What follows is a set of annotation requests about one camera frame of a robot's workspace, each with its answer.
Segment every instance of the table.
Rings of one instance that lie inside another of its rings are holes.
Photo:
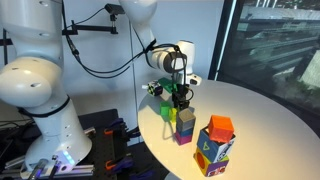
[[[251,90],[224,82],[204,80],[192,87],[195,95],[196,124],[192,142],[179,146],[174,138],[175,124],[159,115],[160,102],[170,101],[146,95],[138,112],[141,135],[154,156],[183,180],[207,179],[193,154],[199,131],[212,114],[228,116],[235,128],[236,140],[228,155],[223,174],[209,177],[230,180],[318,180],[320,178],[320,140],[292,112]]]

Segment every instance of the stacked blocks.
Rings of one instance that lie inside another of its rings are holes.
[[[197,142],[198,148],[201,149],[202,153],[209,159],[210,162],[219,162],[231,151],[232,145],[235,140],[235,135],[228,143],[212,141],[209,138],[208,127],[201,129],[199,139]]]
[[[195,122],[196,117],[188,108],[177,114],[175,137],[179,145],[191,142]]]
[[[202,174],[207,177],[223,173],[229,163],[228,156],[225,156],[217,163],[212,163],[204,154],[202,154],[199,147],[197,147],[196,153],[194,154],[194,159],[197,161]]]
[[[227,155],[236,138],[233,132],[231,119],[216,115],[212,115],[209,125],[200,130],[194,159],[206,177],[225,171],[229,162]]]
[[[233,125],[229,117],[212,115],[209,122],[209,134],[212,141],[227,143],[233,136]]]

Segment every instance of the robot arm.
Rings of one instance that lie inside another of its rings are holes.
[[[42,134],[26,153],[23,179],[32,178],[42,162],[42,175],[57,162],[58,174],[71,172],[92,146],[60,81],[61,7],[62,0],[0,1],[0,20],[17,52],[0,72],[0,99],[31,116]]]
[[[152,33],[150,20],[157,8],[156,0],[119,0],[119,2],[132,23],[143,49],[148,51],[146,56],[148,64],[167,73],[179,72],[177,84],[199,85],[201,77],[193,74],[192,69],[195,57],[195,46],[192,42],[179,41],[175,45],[170,44],[169,48],[154,49],[158,44]],[[177,53],[174,46],[178,47],[182,54]]]

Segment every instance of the black cable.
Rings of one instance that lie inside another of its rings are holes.
[[[14,122],[8,122],[8,123],[5,123],[5,124],[0,124],[0,127],[2,127],[2,126],[7,126],[7,125],[9,125],[9,124],[15,125],[15,127],[20,127],[19,124],[14,123]]]
[[[57,173],[59,167],[60,167],[60,164],[61,162],[60,161],[57,161],[56,164],[53,166],[51,172],[50,172],[50,175],[49,175],[49,178],[48,180],[52,180],[54,175]]]
[[[194,96],[194,92],[193,92],[193,90],[192,90],[191,88],[189,88],[189,87],[188,87],[188,90],[191,91],[191,97],[190,97],[187,101],[190,101],[190,100],[193,98],[193,96]]]
[[[33,121],[32,119],[25,119],[25,120],[5,120],[5,121],[0,121],[0,123],[2,122],[25,122],[25,121]]]
[[[64,26],[64,29],[66,30],[67,29],[67,25],[66,25],[66,18],[65,18],[65,8],[64,8],[64,3],[62,1],[62,17],[63,17],[63,26]],[[123,69],[125,66],[127,66],[130,62],[132,62],[135,58],[138,58],[139,56],[141,56],[143,53],[140,52],[139,54],[137,54],[136,56],[134,56],[132,59],[130,59],[129,61],[127,61],[124,65],[122,65],[121,67],[115,69],[115,70],[111,70],[111,71],[96,71],[96,70],[93,70],[89,67],[87,67],[86,65],[84,65],[81,61],[81,58],[79,56],[79,51],[76,49],[75,45],[73,44],[69,34],[66,32],[66,40],[67,40],[67,43],[71,49],[71,52],[73,54],[73,56],[75,57],[75,59],[77,60],[77,62],[81,65],[81,67],[90,75],[94,76],[94,77],[97,77],[97,78],[103,78],[103,79],[109,79],[109,78],[114,78],[114,77],[117,77],[121,74],[123,74],[125,71],[127,71],[130,66],[126,67],[123,71],[121,71],[120,73],[116,74],[116,75],[113,75],[113,76],[98,76],[98,75],[95,75],[94,73],[97,73],[97,74],[107,74],[107,73],[114,73],[114,72],[117,72],[121,69]]]
[[[4,65],[8,64],[8,48],[7,48],[7,31],[3,29],[2,31],[2,37],[3,37],[3,59],[4,59]]]
[[[104,10],[104,7],[103,7],[103,8],[101,8],[101,9],[99,9],[97,12],[95,12],[92,16],[88,17],[87,19],[82,20],[82,21],[79,21],[79,22],[74,23],[74,24],[81,24],[81,23],[84,23],[84,22],[86,22],[86,21],[90,20],[91,18],[93,18],[94,16],[96,16],[96,15],[97,15],[99,12],[101,12],[102,10]]]

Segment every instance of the colorful cube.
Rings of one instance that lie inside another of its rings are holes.
[[[176,118],[177,118],[177,108],[171,108],[169,110],[169,119],[171,122],[176,122]]]
[[[179,131],[179,129],[176,130],[176,132],[178,132],[180,134],[180,136],[188,136],[188,135],[192,135],[193,134],[193,129],[194,128],[190,128],[184,131]]]
[[[190,111],[189,108],[181,110],[177,114],[176,119],[176,128],[182,132],[187,129],[193,128],[194,124],[196,122],[196,117],[193,115],[193,113]]]
[[[183,145],[192,141],[192,134],[187,136],[181,136],[181,134],[179,134],[179,132],[176,131],[174,135],[179,145]]]
[[[225,156],[219,162],[210,162],[210,160],[202,153],[199,147],[197,147],[196,153],[194,154],[194,159],[200,167],[202,174],[206,177],[223,173],[229,163],[228,156]]]
[[[171,109],[171,105],[167,101],[162,101],[160,103],[160,115],[161,116],[169,116],[169,111]]]
[[[197,146],[210,162],[215,163],[230,153],[235,138],[236,136],[233,135],[228,143],[211,141],[208,127],[205,127],[199,133]]]
[[[209,122],[209,137],[212,141],[227,143],[234,133],[229,117],[212,115]]]
[[[153,96],[159,96],[163,92],[163,87],[154,80],[148,83],[148,93]]]
[[[177,90],[177,85],[172,83],[172,80],[167,78],[161,78],[158,80],[159,84],[170,94],[173,92],[173,88]]]

